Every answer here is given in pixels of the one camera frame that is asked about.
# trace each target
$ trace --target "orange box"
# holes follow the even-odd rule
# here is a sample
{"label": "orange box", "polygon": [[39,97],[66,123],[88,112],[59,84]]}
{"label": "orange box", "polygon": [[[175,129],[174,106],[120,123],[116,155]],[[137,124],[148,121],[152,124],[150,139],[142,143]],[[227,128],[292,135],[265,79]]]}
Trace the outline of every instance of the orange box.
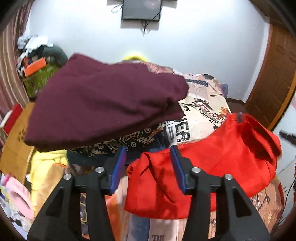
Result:
{"label": "orange box", "polygon": [[35,62],[29,64],[28,67],[25,68],[25,70],[24,70],[25,76],[28,77],[28,76],[34,74],[35,72],[37,72],[38,70],[42,69],[45,66],[46,66],[45,58],[40,58],[40,59],[36,60]]}

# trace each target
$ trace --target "wooden door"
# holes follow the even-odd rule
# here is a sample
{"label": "wooden door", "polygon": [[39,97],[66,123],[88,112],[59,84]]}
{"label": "wooden door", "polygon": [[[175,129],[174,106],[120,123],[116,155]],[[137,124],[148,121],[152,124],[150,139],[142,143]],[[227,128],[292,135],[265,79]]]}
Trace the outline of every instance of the wooden door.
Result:
{"label": "wooden door", "polygon": [[296,41],[271,25],[268,47],[258,79],[246,102],[247,112],[272,129],[283,115],[296,85]]}

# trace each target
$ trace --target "black patterned cloth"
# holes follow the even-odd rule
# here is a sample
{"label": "black patterned cloth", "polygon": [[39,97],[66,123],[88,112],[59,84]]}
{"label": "black patterned cloth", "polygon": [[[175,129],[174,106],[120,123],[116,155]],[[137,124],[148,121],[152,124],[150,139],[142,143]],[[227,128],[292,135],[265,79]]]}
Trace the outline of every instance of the black patterned cloth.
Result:
{"label": "black patterned cloth", "polygon": [[205,81],[205,80],[189,80],[189,79],[186,79],[186,82],[203,85],[205,87],[209,86],[209,83],[207,81]]}
{"label": "black patterned cloth", "polygon": [[104,155],[115,153],[118,146],[124,146],[127,151],[142,150],[154,141],[154,136],[163,131],[165,123],[154,125],[151,128],[145,128],[144,130],[134,132],[130,135],[122,136],[110,141],[97,143],[93,146],[83,146],[72,149],[71,151],[81,153],[87,156]]}

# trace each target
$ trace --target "metal bolt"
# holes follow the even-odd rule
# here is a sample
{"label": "metal bolt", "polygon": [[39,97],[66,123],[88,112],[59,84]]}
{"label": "metal bolt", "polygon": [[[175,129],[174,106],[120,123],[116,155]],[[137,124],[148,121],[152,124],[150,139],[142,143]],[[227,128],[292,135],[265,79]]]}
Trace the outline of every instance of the metal bolt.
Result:
{"label": "metal bolt", "polygon": [[193,167],[191,171],[194,173],[200,173],[201,169],[199,167]]}
{"label": "metal bolt", "polygon": [[71,179],[72,175],[70,173],[64,175],[65,180]]}
{"label": "metal bolt", "polygon": [[233,179],[233,176],[231,176],[230,174],[225,174],[225,178],[227,180],[232,180]]}
{"label": "metal bolt", "polygon": [[97,173],[102,173],[105,169],[103,167],[97,167],[96,172]]}

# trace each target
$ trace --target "cable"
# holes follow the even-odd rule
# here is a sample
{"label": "cable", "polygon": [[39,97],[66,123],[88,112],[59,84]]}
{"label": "cable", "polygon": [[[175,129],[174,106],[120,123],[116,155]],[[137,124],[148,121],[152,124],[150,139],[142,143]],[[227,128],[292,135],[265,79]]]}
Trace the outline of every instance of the cable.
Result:
{"label": "cable", "polygon": [[284,214],[284,211],[285,211],[285,208],[286,208],[286,204],[287,204],[287,199],[288,199],[288,195],[289,195],[289,192],[292,188],[292,186],[294,185],[294,183],[296,182],[296,177],[294,178],[294,181],[292,182],[292,185],[290,186],[289,190],[288,190],[288,193],[287,193],[287,196],[286,196],[286,200],[285,200],[285,205],[284,205],[284,210],[283,212],[281,213],[281,217],[279,218],[279,221],[277,223],[277,225],[279,225],[281,222],[283,222],[287,217],[285,217],[283,220],[281,220],[283,214]]}
{"label": "cable", "polygon": [[112,13],[118,13],[118,12],[120,11],[120,9],[122,9],[122,7],[123,7],[123,3],[120,3],[120,4],[116,5],[114,8],[112,8],[112,9],[111,9],[111,12],[112,12]]}
{"label": "cable", "polygon": [[141,21],[141,25],[143,27],[143,36],[145,36],[146,27],[151,23],[151,21],[153,21],[158,15],[160,15],[161,10],[162,10],[162,7],[160,9],[160,12],[158,14],[156,14],[153,19],[151,19],[149,21],[145,20],[145,25],[143,25],[144,21],[143,20]]}

